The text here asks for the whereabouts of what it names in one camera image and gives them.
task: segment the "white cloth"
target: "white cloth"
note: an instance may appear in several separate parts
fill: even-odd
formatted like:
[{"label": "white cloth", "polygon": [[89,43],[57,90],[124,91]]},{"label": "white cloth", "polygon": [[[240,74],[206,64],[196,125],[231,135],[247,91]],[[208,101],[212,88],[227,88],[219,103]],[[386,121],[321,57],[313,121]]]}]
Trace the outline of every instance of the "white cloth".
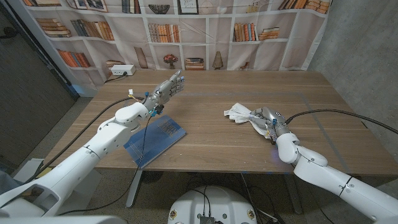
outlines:
[{"label": "white cloth", "polygon": [[251,118],[258,118],[250,114],[251,110],[247,109],[240,103],[235,103],[231,109],[224,111],[224,116],[229,116],[230,119],[235,120],[236,123],[250,122],[254,129],[264,136],[266,139],[270,139],[268,130],[261,129],[256,123],[251,121]]}]

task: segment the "white power strip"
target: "white power strip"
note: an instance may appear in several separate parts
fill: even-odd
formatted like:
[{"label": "white power strip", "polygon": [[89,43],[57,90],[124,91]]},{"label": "white power strip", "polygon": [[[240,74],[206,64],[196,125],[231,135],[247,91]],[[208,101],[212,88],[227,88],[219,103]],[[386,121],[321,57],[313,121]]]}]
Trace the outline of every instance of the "white power strip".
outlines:
[{"label": "white power strip", "polygon": [[111,68],[113,75],[123,75],[127,72],[127,75],[133,75],[136,72],[136,67],[134,65],[113,65]]}]

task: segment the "bowl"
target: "bowl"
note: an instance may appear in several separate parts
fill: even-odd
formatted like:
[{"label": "bowl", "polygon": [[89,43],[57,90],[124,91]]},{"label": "bowl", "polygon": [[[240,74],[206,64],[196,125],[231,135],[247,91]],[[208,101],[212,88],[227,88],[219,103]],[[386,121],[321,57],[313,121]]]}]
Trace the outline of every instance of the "bowl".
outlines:
[{"label": "bowl", "polygon": [[156,4],[150,4],[149,8],[154,12],[155,14],[166,14],[167,11],[170,9],[170,5],[156,5]]}]

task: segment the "gray wall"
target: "gray wall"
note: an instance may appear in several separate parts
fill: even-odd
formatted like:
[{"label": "gray wall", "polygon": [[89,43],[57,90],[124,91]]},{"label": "gray wall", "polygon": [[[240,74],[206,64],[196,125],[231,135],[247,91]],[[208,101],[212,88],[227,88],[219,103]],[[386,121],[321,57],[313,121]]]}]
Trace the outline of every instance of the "gray wall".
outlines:
[{"label": "gray wall", "polygon": [[[334,0],[308,68],[356,112],[398,129],[398,1]],[[398,162],[398,136],[365,123]]]}]

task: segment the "wooden table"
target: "wooden table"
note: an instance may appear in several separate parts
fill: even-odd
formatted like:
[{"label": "wooden table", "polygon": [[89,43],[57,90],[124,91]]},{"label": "wooden table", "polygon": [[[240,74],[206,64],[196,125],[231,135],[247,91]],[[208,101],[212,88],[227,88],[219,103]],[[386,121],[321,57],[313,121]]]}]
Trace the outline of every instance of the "wooden table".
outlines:
[{"label": "wooden table", "polygon": [[[45,158],[58,153],[103,108],[127,97],[152,92],[173,71],[137,71],[134,76],[105,84]],[[250,110],[268,106],[286,118],[306,110],[332,108],[352,111],[318,72],[183,71],[185,89],[165,105],[187,135],[164,152],[147,170],[203,172],[291,173],[277,149],[250,123],[236,124],[223,115],[235,103]],[[100,123],[125,106],[120,103],[102,115],[58,160],[69,156],[95,135]],[[329,165],[349,174],[397,175],[398,165],[360,119],[338,113],[306,114],[289,124],[303,146],[324,155]],[[99,168],[136,167],[120,147]]]}]

